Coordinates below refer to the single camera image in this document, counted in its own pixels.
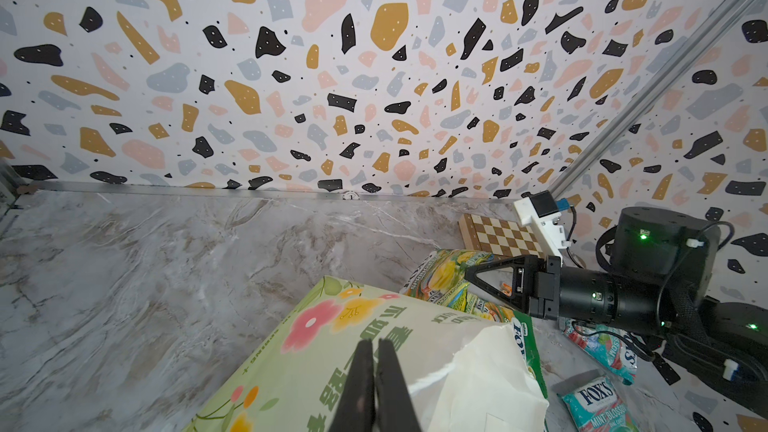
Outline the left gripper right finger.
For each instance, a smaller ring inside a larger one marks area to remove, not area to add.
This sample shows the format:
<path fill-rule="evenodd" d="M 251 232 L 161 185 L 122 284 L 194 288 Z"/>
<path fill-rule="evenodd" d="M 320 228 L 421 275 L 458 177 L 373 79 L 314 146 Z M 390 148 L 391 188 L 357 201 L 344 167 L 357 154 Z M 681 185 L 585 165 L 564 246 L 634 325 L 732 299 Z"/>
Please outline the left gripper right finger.
<path fill-rule="evenodd" d="M 375 391 L 377 424 L 382 432 L 421 432 L 408 387 L 392 341 L 379 340 Z"/>

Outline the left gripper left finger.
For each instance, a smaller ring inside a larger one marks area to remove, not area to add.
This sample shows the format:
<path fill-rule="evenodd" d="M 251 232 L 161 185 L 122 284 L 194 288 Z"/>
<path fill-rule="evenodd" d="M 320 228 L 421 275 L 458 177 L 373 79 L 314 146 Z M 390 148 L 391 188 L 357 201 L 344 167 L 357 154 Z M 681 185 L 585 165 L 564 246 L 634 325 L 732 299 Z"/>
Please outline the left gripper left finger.
<path fill-rule="evenodd" d="M 352 356 L 330 432 L 371 432 L 375 421 L 373 345 L 361 340 Z"/>

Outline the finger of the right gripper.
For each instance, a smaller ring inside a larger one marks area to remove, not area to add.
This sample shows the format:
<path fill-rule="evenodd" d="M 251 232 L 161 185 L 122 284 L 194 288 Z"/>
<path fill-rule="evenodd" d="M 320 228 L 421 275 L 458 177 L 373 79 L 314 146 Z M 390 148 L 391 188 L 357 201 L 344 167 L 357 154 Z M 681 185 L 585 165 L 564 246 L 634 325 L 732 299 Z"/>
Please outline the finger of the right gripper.
<path fill-rule="evenodd" d="M 470 266 L 464 273 L 469 291 L 480 299 L 527 312 L 540 259 L 532 255 L 492 260 Z"/>

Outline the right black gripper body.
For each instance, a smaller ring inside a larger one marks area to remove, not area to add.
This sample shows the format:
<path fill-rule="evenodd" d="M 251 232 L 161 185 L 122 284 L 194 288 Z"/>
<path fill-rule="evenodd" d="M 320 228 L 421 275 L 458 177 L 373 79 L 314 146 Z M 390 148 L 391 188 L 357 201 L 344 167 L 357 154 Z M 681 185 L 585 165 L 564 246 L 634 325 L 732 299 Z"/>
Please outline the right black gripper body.
<path fill-rule="evenodd" d="M 527 313 L 608 325 L 631 333 L 658 333 L 659 287 L 601 271 L 566 267 L 556 257 L 527 267 Z"/>

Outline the white paper gift bag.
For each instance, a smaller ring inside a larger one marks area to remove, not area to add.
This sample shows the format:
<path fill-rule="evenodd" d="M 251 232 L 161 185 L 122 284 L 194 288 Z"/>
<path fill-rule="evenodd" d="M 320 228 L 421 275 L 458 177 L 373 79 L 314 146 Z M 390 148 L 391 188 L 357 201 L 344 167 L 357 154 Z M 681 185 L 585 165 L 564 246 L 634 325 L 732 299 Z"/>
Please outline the white paper gift bag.
<path fill-rule="evenodd" d="M 192 431 L 541 431 L 521 323 L 324 277 Z"/>

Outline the green lemon candy packet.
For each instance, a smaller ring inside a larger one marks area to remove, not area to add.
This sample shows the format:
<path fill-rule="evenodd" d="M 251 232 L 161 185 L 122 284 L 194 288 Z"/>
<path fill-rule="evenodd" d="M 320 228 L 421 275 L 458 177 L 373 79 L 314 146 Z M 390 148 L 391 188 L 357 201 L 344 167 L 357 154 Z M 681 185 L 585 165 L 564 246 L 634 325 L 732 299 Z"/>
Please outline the green lemon candy packet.
<path fill-rule="evenodd" d="M 548 391 L 531 318 L 512 308 L 482 299 L 470 291 L 470 283 L 465 280 L 465 272 L 470 266 L 497 259 L 497 256 L 487 252 L 436 250 L 416 268 L 399 293 L 489 321 L 512 324 L 521 355 L 547 399 Z"/>

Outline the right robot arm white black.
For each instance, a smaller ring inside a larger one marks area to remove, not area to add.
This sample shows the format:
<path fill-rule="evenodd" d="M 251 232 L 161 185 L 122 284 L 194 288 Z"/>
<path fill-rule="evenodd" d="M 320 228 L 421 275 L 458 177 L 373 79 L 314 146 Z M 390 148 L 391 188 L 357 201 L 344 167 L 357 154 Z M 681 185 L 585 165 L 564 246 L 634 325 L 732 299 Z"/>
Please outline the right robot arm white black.
<path fill-rule="evenodd" d="M 638 335 L 639 353 L 661 348 L 666 360 L 766 417 L 767 311 L 706 294 L 715 256 L 734 233 L 724 221 L 628 207 L 601 239 L 612 247 L 597 270 L 523 255 L 471 266 L 465 278 L 483 299 L 531 317 Z"/>

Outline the wooden folding chess board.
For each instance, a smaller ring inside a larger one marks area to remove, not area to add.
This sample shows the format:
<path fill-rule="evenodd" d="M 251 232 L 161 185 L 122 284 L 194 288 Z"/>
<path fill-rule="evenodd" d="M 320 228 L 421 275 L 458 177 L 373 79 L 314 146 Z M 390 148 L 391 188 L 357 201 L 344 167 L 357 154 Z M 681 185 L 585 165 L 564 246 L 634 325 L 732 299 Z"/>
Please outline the wooden folding chess board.
<path fill-rule="evenodd" d="M 467 250 L 487 252 L 499 257 L 545 257 L 533 232 L 516 222 L 465 213 L 458 224 Z"/>

